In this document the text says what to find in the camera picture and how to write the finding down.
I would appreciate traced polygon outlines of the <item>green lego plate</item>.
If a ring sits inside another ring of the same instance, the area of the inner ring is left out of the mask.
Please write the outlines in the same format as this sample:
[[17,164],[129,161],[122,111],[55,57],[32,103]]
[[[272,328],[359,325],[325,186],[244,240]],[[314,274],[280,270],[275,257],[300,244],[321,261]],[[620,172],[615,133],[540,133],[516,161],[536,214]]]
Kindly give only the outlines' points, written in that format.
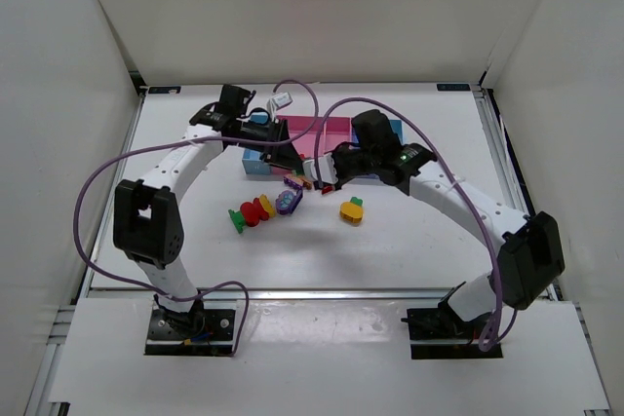
[[229,215],[230,221],[234,225],[234,228],[236,229],[237,233],[238,234],[242,234],[244,232],[245,228],[248,226],[247,220],[246,220],[244,214],[242,214],[242,212],[240,210],[230,209],[228,211],[228,215]]

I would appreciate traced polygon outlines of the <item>yellow pineapple lego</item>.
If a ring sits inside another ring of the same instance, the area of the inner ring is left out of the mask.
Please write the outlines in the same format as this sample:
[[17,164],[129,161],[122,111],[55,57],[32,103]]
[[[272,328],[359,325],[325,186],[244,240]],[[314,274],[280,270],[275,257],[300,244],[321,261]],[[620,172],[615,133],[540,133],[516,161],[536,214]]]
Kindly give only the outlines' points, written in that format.
[[343,202],[339,207],[339,216],[353,225],[360,224],[364,218],[363,200],[352,197],[349,201]]

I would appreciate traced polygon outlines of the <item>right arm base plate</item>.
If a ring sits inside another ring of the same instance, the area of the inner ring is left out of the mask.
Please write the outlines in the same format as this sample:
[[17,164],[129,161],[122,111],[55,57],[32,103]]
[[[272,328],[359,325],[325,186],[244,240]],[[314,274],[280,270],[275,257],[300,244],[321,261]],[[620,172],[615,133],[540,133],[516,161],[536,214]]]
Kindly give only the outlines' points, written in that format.
[[479,336],[487,316],[456,325],[437,308],[411,308],[401,322],[408,328],[410,357],[414,360],[502,359],[500,345],[479,348]]

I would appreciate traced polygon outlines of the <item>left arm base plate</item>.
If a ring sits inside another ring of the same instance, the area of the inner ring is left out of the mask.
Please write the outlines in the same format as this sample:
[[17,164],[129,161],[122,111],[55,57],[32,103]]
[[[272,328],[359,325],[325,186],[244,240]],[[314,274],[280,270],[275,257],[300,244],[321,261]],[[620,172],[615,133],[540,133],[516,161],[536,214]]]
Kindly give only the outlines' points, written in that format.
[[234,309],[206,309],[195,303],[186,314],[154,306],[143,353],[158,357],[230,357],[233,354]]

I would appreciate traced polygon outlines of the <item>red heart lego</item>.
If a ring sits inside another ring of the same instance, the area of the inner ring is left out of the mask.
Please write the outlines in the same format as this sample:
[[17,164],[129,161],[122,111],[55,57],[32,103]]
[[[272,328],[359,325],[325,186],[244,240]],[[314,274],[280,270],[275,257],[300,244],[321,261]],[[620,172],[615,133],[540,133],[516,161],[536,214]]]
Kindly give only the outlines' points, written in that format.
[[270,218],[269,213],[265,210],[259,198],[255,198],[251,202],[242,203],[240,212],[247,227],[255,227],[261,221],[266,221]]

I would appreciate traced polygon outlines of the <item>yellow curved lego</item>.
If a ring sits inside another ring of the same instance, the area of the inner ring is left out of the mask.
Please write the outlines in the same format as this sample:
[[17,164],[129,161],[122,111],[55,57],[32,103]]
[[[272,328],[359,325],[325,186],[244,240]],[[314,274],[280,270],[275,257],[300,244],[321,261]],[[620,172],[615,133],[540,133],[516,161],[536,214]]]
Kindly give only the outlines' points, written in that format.
[[275,210],[266,195],[262,194],[258,199],[263,210],[268,214],[270,218],[274,217],[277,214],[277,211]]

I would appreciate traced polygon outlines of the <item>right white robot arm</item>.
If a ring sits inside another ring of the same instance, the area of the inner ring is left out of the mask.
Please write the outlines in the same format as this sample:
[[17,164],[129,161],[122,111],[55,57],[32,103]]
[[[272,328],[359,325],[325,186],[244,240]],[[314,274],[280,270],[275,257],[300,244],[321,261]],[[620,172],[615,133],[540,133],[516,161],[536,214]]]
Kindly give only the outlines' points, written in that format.
[[440,304],[454,321],[468,322],[508,306],[525,310],[565,269],[557,221],[540,211],[507,207],[452,174],[442,157],[418,143],[404,144],[387,116],[373,109],[352,120],[356,143],[343,142],[303,165],[317,184],[336,189],[375,175],[445,215],[492,255],[489,272],[456,287]]

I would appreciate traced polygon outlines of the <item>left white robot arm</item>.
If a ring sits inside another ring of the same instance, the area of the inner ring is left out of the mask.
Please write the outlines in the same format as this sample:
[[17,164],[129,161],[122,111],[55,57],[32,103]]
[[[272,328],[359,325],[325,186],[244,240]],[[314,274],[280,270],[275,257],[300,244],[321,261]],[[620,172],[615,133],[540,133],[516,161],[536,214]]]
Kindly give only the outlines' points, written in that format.
[[277,111],[293,102],[275,91],[257,123],[248,117],[254,93],[224,85],[217,102],[201,108],[190,120],[180,145],[141,178],[122,180],[114,195],[113,244],[144,272],[158,290],[160,308],[188,315],[197,288],[180,259],[184,231],[178,203],[208,164],[229,145],[261,154],[267,164],[303,171],[302,159]]

